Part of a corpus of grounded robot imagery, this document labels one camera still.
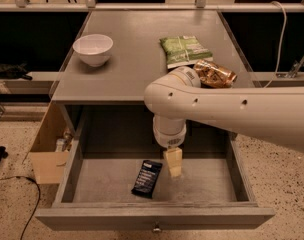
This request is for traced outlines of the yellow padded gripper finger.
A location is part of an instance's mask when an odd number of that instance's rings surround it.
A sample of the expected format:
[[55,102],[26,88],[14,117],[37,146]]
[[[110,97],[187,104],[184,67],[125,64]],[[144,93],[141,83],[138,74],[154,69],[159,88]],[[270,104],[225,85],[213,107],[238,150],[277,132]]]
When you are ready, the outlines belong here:
[[182,172],[182,150],[179,147],[170,148],[163,152],[170,175],[178,177]]

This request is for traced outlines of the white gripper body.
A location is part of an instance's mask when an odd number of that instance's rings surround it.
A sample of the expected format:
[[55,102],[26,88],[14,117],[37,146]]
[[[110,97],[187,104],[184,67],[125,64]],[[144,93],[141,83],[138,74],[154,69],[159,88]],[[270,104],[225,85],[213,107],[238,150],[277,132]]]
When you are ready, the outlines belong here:
[[175,148],[181,145],[186,136],[185,119],[169,119],[155,115],[153,133],[157,143],[163,148]]

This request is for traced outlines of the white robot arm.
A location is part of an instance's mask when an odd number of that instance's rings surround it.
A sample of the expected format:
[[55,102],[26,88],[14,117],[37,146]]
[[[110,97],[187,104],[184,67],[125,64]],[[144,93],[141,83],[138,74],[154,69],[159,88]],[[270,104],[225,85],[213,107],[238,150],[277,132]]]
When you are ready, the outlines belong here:
[[182,66],[150,83],[144,103],[166,149],[184,142],[192,120],[304,153],[304,87],[206,89]]

